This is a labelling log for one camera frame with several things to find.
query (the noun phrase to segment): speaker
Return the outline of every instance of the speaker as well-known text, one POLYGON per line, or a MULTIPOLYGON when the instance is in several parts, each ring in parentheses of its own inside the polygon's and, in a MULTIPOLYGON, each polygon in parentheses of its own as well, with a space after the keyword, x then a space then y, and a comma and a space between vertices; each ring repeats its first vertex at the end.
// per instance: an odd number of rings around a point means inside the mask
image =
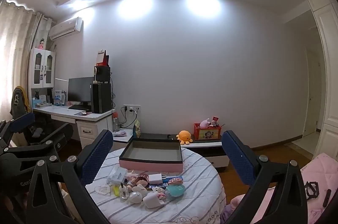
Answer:
POLYGON ((110 67, 96 66, 96 81, 97 82, 110 82, 110 67))
POLYGON ((105 113, 112 109, 112 93, 110 83, 90 84, 92 113, 105 113))

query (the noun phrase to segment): orange storage box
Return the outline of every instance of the orange storage box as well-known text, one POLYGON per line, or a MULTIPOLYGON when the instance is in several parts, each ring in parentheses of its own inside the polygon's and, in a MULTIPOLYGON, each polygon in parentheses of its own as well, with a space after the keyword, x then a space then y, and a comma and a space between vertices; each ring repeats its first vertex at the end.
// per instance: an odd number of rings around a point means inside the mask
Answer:
POLYGON ((201 129, 199 123, 194 123, 195 140, 213 140, 221 138, 222 127, 201 129))

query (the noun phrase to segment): computer monitor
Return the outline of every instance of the computer monitor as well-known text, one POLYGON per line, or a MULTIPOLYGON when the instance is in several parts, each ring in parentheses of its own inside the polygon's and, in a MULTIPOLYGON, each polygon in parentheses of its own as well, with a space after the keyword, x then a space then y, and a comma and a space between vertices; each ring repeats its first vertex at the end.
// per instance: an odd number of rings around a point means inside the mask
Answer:
POLYGON ((90 102, 90 84, 94 77, 70 78, 68 82, 68 101, 90 102))

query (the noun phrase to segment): baseboard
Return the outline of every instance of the baseboard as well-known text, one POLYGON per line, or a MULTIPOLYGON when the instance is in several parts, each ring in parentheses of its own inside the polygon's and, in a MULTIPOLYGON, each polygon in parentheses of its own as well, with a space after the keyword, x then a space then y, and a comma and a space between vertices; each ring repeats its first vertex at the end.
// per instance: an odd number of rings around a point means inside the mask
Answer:
POLYGON ((289 138, 289 139, 286 139, 286 140, 283 140, 283 141, 271 143, 271 144, 264 145, 264 146, 254 147, 254 148, 251 148, 251 149, 254 150, 254 151, 263 150, 263 149, 266 149, 266 148, 271 148, 271 147, 274 147, 274 146, 290 143, 290 142, 295 141, 297 139, 301 139, 302 137, 303 137, 303 135, 301 134, 300 136, 296 136, 296 137, 293 137, 293 138, 289 138))

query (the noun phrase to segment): power cord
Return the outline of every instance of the power cord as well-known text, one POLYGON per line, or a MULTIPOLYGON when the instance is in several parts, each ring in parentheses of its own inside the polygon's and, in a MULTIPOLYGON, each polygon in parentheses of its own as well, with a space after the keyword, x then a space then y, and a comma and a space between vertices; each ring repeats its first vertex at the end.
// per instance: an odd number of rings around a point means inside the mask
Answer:
POLYGON ((113 79, 112 79, 112 74, 113 73, 110 73, 110 81, 112 83, 112 96, 111 96, 111 99, 112 99, 112 108, 114 109, 116 107, 115 103, 114 103, 114 98, 116 97, 116 95, 114 94, 114 83, 113 83, 113 79))
POLYGON ((127 129, 131 124, 133 124, 133 123, 135 122, 135 120, 136 120, 136 118, 137 118, 137 111, 134 111, 134 110, 129 110, 129 111, 130 111, 130 112, 136 113, 135 119, 134 119, 128 126, 126 126, 126 127, 121 127, 122 129, 127 129))
POLYGON ((123 117, 124 117, 124 122, 123 123, 120 123, 120 126, 121 125, 123 125, 123 124, 125 124, 126 122, 127 122, 127 118, 126 118, 126 112, 127 112, 127 106, 124 106, 124 107, 121 107, 121 113, 122 113, 122 115, 123 115, 123 117))

